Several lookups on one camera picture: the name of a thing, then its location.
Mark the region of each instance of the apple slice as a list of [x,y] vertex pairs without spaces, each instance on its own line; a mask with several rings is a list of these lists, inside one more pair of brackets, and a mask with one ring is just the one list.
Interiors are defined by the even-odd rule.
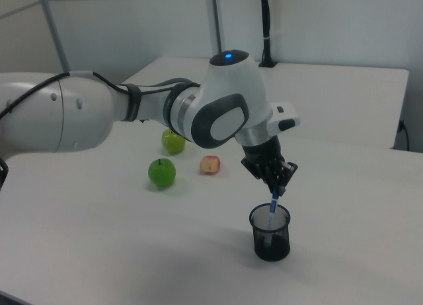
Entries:
[[201,172],[216,174],[220,169],[220,159],[216,155],[206,155],[200,161]]

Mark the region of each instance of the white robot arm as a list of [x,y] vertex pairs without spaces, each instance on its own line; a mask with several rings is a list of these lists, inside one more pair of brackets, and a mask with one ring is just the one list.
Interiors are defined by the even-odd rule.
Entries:
[[[102,82],[87,78],[93,75]],[[235,137],[245,152],[244,166],[270,191],[277,187],[283,194],[297,166],[281,156],[277,134],[299,124],[299,118],[288,102],[268,103],[252,57],[225,51],[210,59],[201,86],[175,81],[144,90],[113,85],[93,72],[0,74],[5,108],[0,157],[90,149],[107,138],[114,121],[152,119],[207,149]]]

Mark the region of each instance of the wall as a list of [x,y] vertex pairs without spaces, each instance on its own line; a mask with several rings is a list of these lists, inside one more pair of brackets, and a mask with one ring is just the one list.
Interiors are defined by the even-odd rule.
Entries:
[[61,72],[40,0],[0,0],[0,73]]
[[210,57],[208,0],[48,0],[71,70],[122,82],[160,56]]
[[[272,57],[410,71],[403,119],[423,152],[423,0],[269,0]],[[218,0],[222,48],[262,55],[260,0]],[[405,148],[403,133],[396,148]]]

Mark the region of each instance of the black cable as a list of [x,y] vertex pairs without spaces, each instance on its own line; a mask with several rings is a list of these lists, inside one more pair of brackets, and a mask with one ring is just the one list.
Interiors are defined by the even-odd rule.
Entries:
[[158,84],[154,84],[154,85],[135,85],[138,87],[161,87],[161,86],[165,86],[165,85],[170,85],[170,84],[176,84],[176,83],[192,83],[191,80],[189,79],[185,79],[184,77],[177,77],[175,79],[168,79],[167,81],[158,83]]
[[123,88],[120,88],[120,87],[116,86],[115,84],[113,84],[109,80],[105,79],[103,76],[101,76],[97,72],[93,72],[93,76],[95,76],[96,78],[102,80],[104,83],[106,83],[108,86],[112,87],[114,90],[116,90],[118,92],[123,92],[124,94],[129,94],[129,92],[126,89],[123,89]]
[[263,25],[263,50],[260,67],[274,67],[276,62],[272,60],[270,51],[270,8],[268,0],[261,0],[262,3],[262,25]]
[[13,110],[13,108],[18,106],[23,100],[27,99],[29,96],[34,94],[36,91],[48,86],[51,83],[56,82],[56,81],[58,81],[58,80],[60,80],[64,77],[68,77],[68,76],[69,76],[69,72],[61,73],[61,74],[55,75],[53,77],[50,77],[49,79],[46,79],[44,82],[42,82],[38,85],[35,85],[30,90],[25,92],[23,95],[19,96],[15,101],[13,101],[5,109],[3,109],[3,111],[0,112],[0,119],[3,118],[4,116],[6,116],[9,112],[11,112]]
[[143,95],[148,95],[148,94],[155,94],[157,92],[166,92],[168,90],[172,90],[173,87],[167,87],[167,88],[162,88],[162,89],[156,89],[156,90],[147,90],[146,92],[143,92]]
[[0,158],[0,189],[5,183],[8,173],[9,167],[7,166],[6,162],[2,158]]
[[410,150],[410,141],[408,140],[408,130],[407,130],[407,127],[405,126],[405,124],[403,124],[403,129],[405,131],[405,137],[407,139],[407,151],[409,151]]

